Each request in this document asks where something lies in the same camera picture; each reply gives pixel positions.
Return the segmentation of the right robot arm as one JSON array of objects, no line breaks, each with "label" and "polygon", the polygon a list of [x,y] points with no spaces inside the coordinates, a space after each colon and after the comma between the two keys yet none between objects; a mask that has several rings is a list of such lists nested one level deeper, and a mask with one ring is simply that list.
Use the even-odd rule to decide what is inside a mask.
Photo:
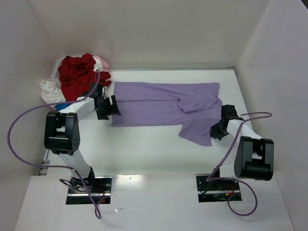
[{"label": "right robot arm", "polygon": [[211,127],[210,137],[218,140],[227,135],[233,141],[227,153],[207,182],[227,180],[237,182],[239,179],[269,181],[274,172],[274,142],[257,135],[246,123],[252,120],[269,118],[268,112],[256,112],[259,117],[244,119],[238,116],[235,106],[224,105],[221,108],[220,121]]}]

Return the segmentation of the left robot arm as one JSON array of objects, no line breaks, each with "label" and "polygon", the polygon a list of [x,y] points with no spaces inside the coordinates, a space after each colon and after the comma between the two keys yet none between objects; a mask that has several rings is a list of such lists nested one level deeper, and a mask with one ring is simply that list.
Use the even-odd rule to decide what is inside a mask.
[{"label": "left robot arm", "polygon": [[65,109],[47,114],[44,135],[45,148],[58,155],[71,171],[69,184],[81,186],[83,180],[89,190],[95,187],[95,174],[79,149],[79,121],[94,111],[99,120],[108,120],[114,114],[121,115],[116,97],[107,96],[105,87],[92,83],[87,95],[69,103]]}]

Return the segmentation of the purple t-shirt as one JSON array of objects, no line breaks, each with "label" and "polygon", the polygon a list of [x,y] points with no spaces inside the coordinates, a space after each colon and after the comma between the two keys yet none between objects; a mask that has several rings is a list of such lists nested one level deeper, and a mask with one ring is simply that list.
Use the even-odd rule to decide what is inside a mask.
[{"label": "purple t-shirt", "polygon": [[220,84],[116,82],[114,95],[120,115],[113,127],[182,125],[179,136],[211,146],[210,129],[221,119]]}]

